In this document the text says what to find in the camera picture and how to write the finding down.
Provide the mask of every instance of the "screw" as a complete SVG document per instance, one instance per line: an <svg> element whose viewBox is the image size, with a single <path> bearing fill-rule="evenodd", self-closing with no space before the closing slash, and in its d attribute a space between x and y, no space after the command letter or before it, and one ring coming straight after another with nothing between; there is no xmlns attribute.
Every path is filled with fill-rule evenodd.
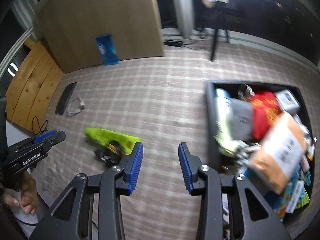
<svg viewBox="0 0 320 240"><path fill-rule="evenodd" d="M79 174L77 175L77 179L79 179L79 180L85 179L85 174L84 174L84 173L79 173Z"/></svg>
<svg viewBox="0 0 320 240"><path fill-rule="evenodd" d="M121 169L122 168L120 166L113 166L112 167L112 170L115 171L115 172L119 172L119 171L121 171Z"/></svg>
<svg viewBox="0 0 320 240"><path fill-rule="evenodd" d="M201 165L200 166L201 171L208 171L209 169L210 169L210 167L208 165Z"/></svg>
<svg viewBox="0 0 320 240"><path fill-rule="evenodd" d="M244 179L245 179L245 176L244 176L244 174L242 174L242 173L238 173L238 174L236 175L236 178L239 179L239 180L244 180Z"/></svg>

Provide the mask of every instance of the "wooden panel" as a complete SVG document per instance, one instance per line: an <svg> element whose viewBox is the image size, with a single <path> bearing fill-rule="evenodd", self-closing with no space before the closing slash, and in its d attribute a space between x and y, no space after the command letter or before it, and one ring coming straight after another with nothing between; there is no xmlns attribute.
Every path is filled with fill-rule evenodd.
<svg viewBox="0 0 320 240"><path fill-rule="evenodd" d="M46 52L34 68L21 92L12 117L14 123L22 127L26 125L36 95L54 64L54 60L50 54Z"/></svg>
<svg viewBox="0 0 320 240"><path fill-rule="evenodd" d="M109 33L120 60L163 55L156 0L49 0L37 18L64 73L102 64L95 38Z"/></svg>
<svg viewBox="0 0 320 240"><path fill-rule="evenodd" d="M29 49L32 49L36 43L32 39L27 38L23 44L27 46Z"/></svg>
<svg viewBox="0 0 320 240"><path fill-rule="evenodd" d="M46 111L48 109L48 106L50 104L50 101L52 99L52 96L57 88L57 86L60 83L60 80L63 77L63 72L59 68L58 65L54 65L52 69L50 70L49 74L45 78L37 96L36 99L32 105L31 111L29 113L29 117L27 120L27 123L25 125L25 128L32 131L32 119L34 116L36 116L39 120L40 125L44 122L44 117L46 114ZM34 132L39 132L39 127L37 122L34 120L33 123L33 129Z"/></svg>
<svg viewBox="0 0 320 240"><path fill-rule="evenodd" d="M31 73L39 63L46 50L40 42L37 42L27 57L21 63L21 66L15 77L12 79L6 92L7 97L7 118L12 120L12 116L19 100L20 94L27 83Z"/></svg>

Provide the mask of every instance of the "red package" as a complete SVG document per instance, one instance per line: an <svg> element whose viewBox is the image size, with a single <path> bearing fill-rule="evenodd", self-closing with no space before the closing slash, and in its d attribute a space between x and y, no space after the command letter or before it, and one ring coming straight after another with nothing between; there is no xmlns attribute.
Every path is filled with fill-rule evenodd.
<svg viewBox="0 0 320 240"><path fill-rule="evenodd" d="M266 91L255 93L251 104L253 107L253 137L261 140L278 114L281 113L281 109L276 95Z"/></svg>

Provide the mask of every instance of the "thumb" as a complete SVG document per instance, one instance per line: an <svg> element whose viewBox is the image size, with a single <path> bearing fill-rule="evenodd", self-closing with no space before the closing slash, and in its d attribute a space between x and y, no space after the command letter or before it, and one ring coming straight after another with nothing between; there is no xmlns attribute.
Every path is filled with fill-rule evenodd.
<svg viewBox="0 0 320 240"><path fill-rule="evenodd" d="M12 195L8 194L8 193L4 193L2 200L5 204L7 204L9 207L11 208L15 208L15 207L19 207L19 201L16 200Z"/></svg>

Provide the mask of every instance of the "white charging cable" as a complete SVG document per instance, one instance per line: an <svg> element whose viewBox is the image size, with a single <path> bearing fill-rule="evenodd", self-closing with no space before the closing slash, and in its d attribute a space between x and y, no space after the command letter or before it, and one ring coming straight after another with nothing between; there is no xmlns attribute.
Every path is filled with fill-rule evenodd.
<svg viewBox="0 0 320 240"><path fill-rule="evenodd" d="M74 101L76 101L76 100L79 100L79 102L80 102L80 106L79 106L80 109L77 109L77 110L74 111L74 112L70 112L70 106L71 106L71 104L72 104ZM73 100L70 102L70 104L69 104L69 106L68 106L68 109L67 109L67 112L68 112L68 114L70 114L70 115L75 115L75 114L81 113L84 108L85 108L85 107L84 107L84 102L82 101L81 97L77 97L77 98L73 99Z"/></svg>

